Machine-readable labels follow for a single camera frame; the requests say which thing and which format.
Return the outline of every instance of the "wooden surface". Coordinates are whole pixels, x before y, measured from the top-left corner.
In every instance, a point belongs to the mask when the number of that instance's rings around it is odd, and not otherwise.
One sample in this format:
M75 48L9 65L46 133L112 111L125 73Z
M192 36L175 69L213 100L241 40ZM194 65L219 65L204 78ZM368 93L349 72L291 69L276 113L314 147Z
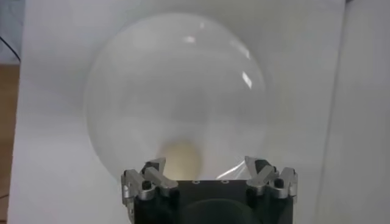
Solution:
M7 220L19 66L0 65L0 223Z

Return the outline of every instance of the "transparent sphere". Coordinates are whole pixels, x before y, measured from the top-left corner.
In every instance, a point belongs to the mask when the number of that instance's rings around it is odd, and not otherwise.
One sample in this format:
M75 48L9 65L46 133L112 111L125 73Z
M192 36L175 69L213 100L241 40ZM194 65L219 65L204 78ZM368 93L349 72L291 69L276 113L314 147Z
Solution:
M215 179L259 154L264 95L256 60L234 34L170 13L132 24L102 50L85 115L92 145L117 179L158 156L175 179Z

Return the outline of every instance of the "white wall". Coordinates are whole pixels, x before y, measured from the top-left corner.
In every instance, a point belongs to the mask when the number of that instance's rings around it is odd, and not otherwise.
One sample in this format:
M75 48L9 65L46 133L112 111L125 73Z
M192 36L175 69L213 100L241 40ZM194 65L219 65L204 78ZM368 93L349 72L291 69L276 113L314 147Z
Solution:
M20 55L25 0L0 0L0 35ZM12 51L0 41L0 64L19 63Z
M390 1L347 7L318 223L389 223Z

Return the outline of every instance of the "black cable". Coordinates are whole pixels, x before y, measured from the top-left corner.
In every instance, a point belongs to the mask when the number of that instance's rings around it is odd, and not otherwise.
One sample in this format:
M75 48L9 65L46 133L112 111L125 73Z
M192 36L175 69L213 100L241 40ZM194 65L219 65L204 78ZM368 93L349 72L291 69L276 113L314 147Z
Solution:
M15 55L15 57L19 60L20 62L20 57L18 53L0 36L0 40L12 51L12 53Z
M0 199L6 198L6 197L8 197L8 196L9 196L9 194L5 194L5 195L1 196Z

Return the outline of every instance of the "screw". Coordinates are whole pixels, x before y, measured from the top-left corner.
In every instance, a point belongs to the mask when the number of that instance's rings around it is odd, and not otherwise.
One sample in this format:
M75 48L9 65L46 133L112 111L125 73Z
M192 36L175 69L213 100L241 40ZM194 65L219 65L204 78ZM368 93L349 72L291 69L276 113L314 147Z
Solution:
M285 182L284 182L282 179L276 178L276 179L274 180L274 186L275 186L276 188L283 188L284 185L285 185Z
M142 182L142 190L150 190L152 189L152 182L149 180L145 180Z

